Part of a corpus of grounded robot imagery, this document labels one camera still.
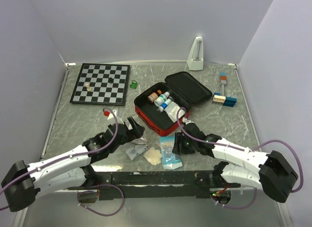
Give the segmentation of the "blue white bandage packet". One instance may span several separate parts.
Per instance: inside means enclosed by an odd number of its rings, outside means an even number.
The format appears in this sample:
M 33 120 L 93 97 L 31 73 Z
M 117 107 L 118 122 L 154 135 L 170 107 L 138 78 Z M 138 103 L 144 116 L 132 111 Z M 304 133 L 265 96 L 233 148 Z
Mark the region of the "blue white bandage packet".
M 165 170 L 174 170 L 183 166 L 180 157 L 173 153 L 175 144 L 174 136 L 160 137 L 160 148 L 162 154 L 162 165 Z

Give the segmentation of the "white gauze packet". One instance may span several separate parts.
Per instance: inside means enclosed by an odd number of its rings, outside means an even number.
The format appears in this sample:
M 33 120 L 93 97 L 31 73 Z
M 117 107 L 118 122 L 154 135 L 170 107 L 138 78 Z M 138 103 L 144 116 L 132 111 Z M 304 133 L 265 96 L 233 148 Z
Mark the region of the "white gauze packet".
M 180 108 L 181 107 L 178 104 L 176 104 L 175 102 L 171 102 L 164 111 L 167 113 L 170 120 L 175 123 L 177 121 L 177 113 Z M 182 109 L 178 113 L 178 118 L 180 119 L 184 115 L 185 115 L 185 110 Z

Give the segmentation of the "red black medicine case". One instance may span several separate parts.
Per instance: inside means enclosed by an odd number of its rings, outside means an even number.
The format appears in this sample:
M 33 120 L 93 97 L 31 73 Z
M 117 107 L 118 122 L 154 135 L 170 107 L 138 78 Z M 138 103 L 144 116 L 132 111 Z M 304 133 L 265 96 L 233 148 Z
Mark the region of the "red black medicine case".
M 172 100 L 160 111 L 159 107 L 149 100 L 149 96 L 157 92 L 168 92 Z M 211 99 L 212 92 L 186 71 L 167 76 L 164 82 L 159 82 L 138 95 L 134 100 L 136 114 L 159 136 L 167 136 L 178 128 L 176 119 L 168 115 L 171 108 L 178 106 L 186 109 L 189 116 L 191 107 Z

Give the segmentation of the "blue white small bottle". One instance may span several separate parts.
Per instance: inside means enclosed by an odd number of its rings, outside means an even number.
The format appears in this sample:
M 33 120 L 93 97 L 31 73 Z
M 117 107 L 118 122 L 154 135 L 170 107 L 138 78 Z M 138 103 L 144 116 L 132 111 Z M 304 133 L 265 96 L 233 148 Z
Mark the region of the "blue white small bottle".
M 163 112 L 167 107 L 168 105 L 172 102 L 172 98 L 168 98 L 165 102 L 163 102 L 159 107 L 158 107 L 158 110 L 159 112 Z

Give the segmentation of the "amber medicine bottle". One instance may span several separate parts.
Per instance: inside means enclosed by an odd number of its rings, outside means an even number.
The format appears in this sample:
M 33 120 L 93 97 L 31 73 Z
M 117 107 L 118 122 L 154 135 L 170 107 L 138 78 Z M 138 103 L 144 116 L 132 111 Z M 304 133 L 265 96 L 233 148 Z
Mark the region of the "amber medicine bottle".
M 153 103 L 160 95 L 162 94 L 161 90 L 157 90 L 148 96 L 148 101 Z

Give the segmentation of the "clear green-label bottle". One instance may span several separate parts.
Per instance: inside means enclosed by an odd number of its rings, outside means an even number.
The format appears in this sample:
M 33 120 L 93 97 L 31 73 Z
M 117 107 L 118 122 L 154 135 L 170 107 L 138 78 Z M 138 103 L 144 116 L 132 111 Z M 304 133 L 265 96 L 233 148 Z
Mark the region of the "clear green-label bottle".
M 167 99 L 168 97 L 170 96 L 170 93 L 169 92 L 165 92 L 163 94 L 161 94 L 155 101 L 154 101 L 154 104 L 159 107 L 161 106 Z

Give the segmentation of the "clear bag with pads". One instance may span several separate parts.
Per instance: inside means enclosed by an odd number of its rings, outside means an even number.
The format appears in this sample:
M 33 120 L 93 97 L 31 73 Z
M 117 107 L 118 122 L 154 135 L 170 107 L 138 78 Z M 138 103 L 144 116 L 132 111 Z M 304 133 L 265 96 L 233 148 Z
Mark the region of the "clear bag with pads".
M 145 146 L 148 145 L 148 141 L 144 137 L 140 137 L 138 139 L 134 139 L 134 140 L 131 141 L 131 143 L 135 144 L 135 145 L 145 145 Z

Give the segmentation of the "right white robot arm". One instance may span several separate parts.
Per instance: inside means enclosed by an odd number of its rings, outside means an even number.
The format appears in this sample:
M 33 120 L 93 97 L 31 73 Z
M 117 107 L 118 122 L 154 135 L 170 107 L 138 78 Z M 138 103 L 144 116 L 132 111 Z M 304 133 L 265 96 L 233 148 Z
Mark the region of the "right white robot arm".
M 220 159 L 213 174 L 216 186 L 233 183 L 252 186 L 279 203 L 286 202 L 298 179 L 297 173 L 280 152 L 253 151 L 218 135 L 206 135 L 195 123 L 184 125 L 181 132 L 175 134 L 172 152 L 177 155 L 199 152 Z

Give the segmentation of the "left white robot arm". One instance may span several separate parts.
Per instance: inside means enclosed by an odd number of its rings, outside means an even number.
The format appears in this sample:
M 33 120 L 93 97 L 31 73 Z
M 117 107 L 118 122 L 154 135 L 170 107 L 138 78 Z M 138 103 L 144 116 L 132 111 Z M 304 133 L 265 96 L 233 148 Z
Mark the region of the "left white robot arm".
M 87 139 L 81 145 L 53 158 L 37 163 L 14 163 L 1 186 L 11 212 L 30 206 L 36 199 L 67 188 L 93 189 L 100 178 L 92 164 L 106 159 L 123 144 L 143 136 L 145 128 L 132 117 L 128 122 L 110 124 L 105 132 Z

